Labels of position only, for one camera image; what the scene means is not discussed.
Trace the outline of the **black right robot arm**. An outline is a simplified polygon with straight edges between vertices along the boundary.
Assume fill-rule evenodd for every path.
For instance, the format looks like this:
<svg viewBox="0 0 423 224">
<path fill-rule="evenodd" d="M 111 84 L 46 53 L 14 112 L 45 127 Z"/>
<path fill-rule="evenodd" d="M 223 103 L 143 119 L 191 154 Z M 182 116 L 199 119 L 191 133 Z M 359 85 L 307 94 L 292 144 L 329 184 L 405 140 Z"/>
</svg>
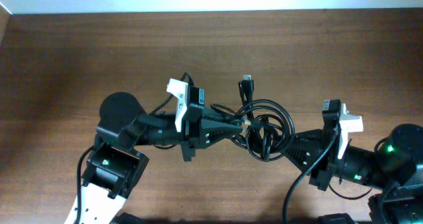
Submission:
<svg viewBox="0 0 423 224">
<path fill-rule="evenodd" d="M 282 221 L 288 222 L 288 205 L 297 185 L 305 176 L 309 183 L 325 191 L 337 177 L 379 189 L 369 198 L 373 223 L 422 222 L 422 127 L 401 124 L 377 142 L 373 151 L 348 145 L 337 158 L 340 129 L 325 133 L 311 130 L 298 133 L 286 149 L 286 157 L 301 171 L 289 188 Z"/>
</svg>

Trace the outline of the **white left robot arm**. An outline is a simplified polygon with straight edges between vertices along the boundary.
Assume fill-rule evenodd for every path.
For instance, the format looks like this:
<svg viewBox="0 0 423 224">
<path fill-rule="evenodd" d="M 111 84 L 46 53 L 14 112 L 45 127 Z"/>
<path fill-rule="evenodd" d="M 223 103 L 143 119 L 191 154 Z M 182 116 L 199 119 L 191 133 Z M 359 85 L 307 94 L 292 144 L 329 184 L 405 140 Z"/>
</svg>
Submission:
<svg viewBox="0 0 423 224">
<path fill-rule="evenodd" d="M 243 130 L 242 119 L 208 108 L 193 116 L 148 114 L 125 92 L 106 97 L 99 115 L 94 144 L 80 158 L 87 167 L 77 169 L 77 196 L 66 223 L 143 223 L 121 211 L 149 162 L 138 145 L 179 146 L 183 160 L 190 162 L 196 150 Z"/>
</svg>

